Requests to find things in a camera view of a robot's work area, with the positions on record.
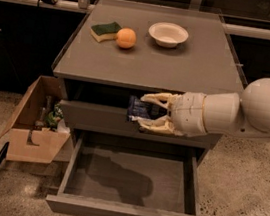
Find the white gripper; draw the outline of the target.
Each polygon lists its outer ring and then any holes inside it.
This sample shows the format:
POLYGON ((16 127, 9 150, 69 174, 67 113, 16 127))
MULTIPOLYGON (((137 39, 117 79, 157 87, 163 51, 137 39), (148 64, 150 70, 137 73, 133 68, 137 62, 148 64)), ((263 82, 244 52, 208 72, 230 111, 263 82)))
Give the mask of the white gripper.
POLYGON ((184 137, 206 135, 204 125, 204 103, 206 94, 186 92, 182 95, 173 93, 149 93, 141 101, 170 109, 169 117, 162 116, 156 120, 139 119, 141 128, 157 134, 170 134, 184 137))

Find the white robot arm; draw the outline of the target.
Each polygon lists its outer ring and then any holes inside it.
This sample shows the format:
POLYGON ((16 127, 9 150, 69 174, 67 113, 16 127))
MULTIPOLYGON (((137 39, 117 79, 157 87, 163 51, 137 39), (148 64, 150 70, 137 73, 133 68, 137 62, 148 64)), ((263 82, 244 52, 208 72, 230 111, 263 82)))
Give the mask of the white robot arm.
POLYGON ((154 120, 139 119, 140 127, 154 133, 184 137, 224 134, 270 140, 270 79, 253 81, 241 94, 145 94, 145 103, 167 111, 154 120))

